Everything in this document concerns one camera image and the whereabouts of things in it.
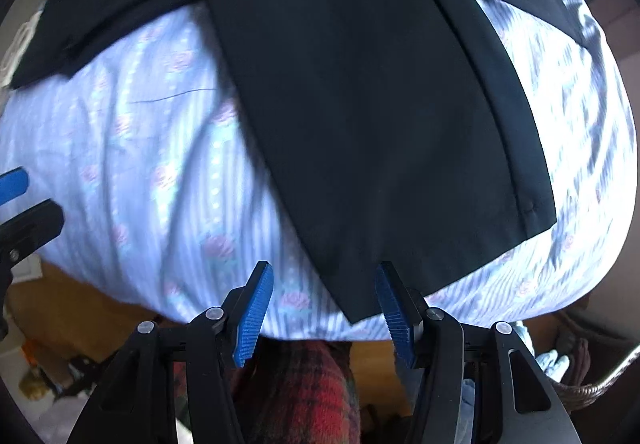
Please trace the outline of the black pants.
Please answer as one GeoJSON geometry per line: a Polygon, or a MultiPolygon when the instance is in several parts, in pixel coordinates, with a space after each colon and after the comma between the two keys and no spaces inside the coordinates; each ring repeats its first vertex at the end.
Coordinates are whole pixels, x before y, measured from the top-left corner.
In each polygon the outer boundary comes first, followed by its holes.
{"type": "MultiPolygon", "coordinates": [[[[572,40],[562,0],[500,0],[572,40]]],[[[204,6],[280,206],[351,323],[393,262],[430,294],[555,224],[544,148],[477,0],[47,0],[10,92],[204,6]]]]}

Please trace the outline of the red plaid cloth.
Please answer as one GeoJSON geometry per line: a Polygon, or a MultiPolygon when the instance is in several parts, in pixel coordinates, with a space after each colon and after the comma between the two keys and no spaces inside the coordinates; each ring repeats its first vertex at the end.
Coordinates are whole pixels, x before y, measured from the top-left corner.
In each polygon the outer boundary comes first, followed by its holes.
{"type": "Polygon", "coordinates": [[[349,342],[259,338],[232,377],[247,443],[358,443],[360,407],[349,342]]]}

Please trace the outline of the blue striped floral bedsheet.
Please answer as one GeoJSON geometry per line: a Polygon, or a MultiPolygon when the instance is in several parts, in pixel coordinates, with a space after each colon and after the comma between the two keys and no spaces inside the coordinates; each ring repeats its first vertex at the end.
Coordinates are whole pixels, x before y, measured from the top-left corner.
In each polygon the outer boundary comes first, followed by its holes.
{"type": "MultiPolygon", "coordinates": [[[[562,0],[572,40],[500,0],[477,0],[520,78],[546,156],[555,224],[428,297],[487,327],[583,297],[622,251],[637,191],[637,137],[620,70],[584,0],[562,0]]],[[[164,14],[71,78],[12,90],[1,167],[26,193],[4,219],[52,199],[65,225],[44,260],[114,299],[190,321],[270,262],[262,333],[282,340],[384,340],[351,323],[312,267],[248,135],[209,15],[164,14]]]]}

